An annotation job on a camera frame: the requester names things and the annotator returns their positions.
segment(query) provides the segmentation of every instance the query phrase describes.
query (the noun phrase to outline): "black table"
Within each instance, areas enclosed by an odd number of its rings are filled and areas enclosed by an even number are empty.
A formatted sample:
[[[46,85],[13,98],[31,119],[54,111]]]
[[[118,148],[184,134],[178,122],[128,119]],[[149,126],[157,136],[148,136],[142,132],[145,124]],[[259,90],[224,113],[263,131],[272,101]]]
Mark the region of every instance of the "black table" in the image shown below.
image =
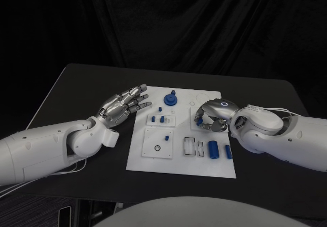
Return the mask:
[[[69,64],[30,128],[86,119],[111,95],[142,83],[220,91],[239,106],[282,107],[307,116],[294,87],[282,80]],[[115,148],[102,146],[80,172],[43,178],[17,192],[131,203],[204,196],[245,202],[283,215],[327,218],[327,173],[247,152],[233,138],[236,179],[126,171],[134,120],[135,114],[115,128],[121,135]]]

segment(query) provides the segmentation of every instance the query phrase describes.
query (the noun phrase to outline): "white board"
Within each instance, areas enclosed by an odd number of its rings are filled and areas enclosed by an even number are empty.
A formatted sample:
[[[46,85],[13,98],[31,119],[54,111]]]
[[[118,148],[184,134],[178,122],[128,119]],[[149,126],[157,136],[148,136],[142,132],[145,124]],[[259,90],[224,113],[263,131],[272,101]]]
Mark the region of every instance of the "white board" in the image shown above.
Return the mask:
[[[167,106],[164,104],[164,96],[170,94],[171,90],[175,91],[177,104],[174,106]],[[148,86],[145,93],[149,97],[144,101],[151,101],[152,105],[137,113],[125,169],[167,174],[236,178],[233,160],[226,158],[224,151],[224,145],[229,145],[227,131],[211,132],[198,129],[197,126],[194,127],[194,125],[191,125],[196,110],[206,101],[222,98],[220,92]],[[164,127],[147,125],[148,114],[174,116],[175,126]],[[210,118],[203,118],[204,123],[210,123],[209,120]],[[145,129],[165,129],[173,131],[173,138],[170,138],[173,142],[171,159],[142,157],[142,151],[147,150],[142,147]],[[194,156],[184,155],[186,137],[194,138],[196,146],[197,142],[203,142],[203,157],[198,156],[197,152]],[[211,140],[217,141],[219,159],[209,158],[207,142]]]

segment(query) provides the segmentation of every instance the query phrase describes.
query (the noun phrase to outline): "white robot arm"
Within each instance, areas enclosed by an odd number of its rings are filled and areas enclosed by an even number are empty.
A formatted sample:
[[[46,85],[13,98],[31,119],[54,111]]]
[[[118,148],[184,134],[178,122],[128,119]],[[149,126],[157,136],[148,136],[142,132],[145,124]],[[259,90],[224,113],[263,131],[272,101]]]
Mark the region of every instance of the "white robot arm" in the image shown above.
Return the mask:
[[[227,100],[207,101],[197,110],[194,121],[203,114],[213,124],[198,124],[207,130],[224,131],[242,147],[253,153],[269,153],[285,162],[317,171],[327,171],[327,120],[289,116],[279,118],[265,108],[247,105],[239,109]]]
[[[151,102],[138,104],[148,97],[139,96],[145,90],[142,84],[113,95],[86,120],[28,129],[1,139],[0,186],[47,176],[95,155],[101,145],[113,147],[119,134],[111,128],[151,105]]]

